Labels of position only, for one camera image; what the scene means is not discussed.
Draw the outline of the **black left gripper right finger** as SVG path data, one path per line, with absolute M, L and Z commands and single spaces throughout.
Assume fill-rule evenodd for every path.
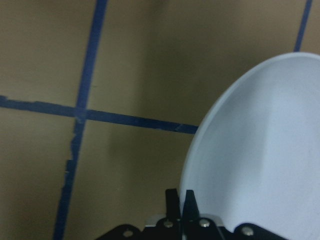
M 215 216 L 200 214 L 195 193 L 187 190 L 182 209 L 182 228 L 186 240 L 224 240 Z

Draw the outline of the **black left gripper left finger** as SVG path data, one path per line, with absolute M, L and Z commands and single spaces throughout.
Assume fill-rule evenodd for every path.
M 169 240 L 181 239 L 181 210 L 180 199 L 176 188 L 165 190 L 166 217 L 164 228 Z

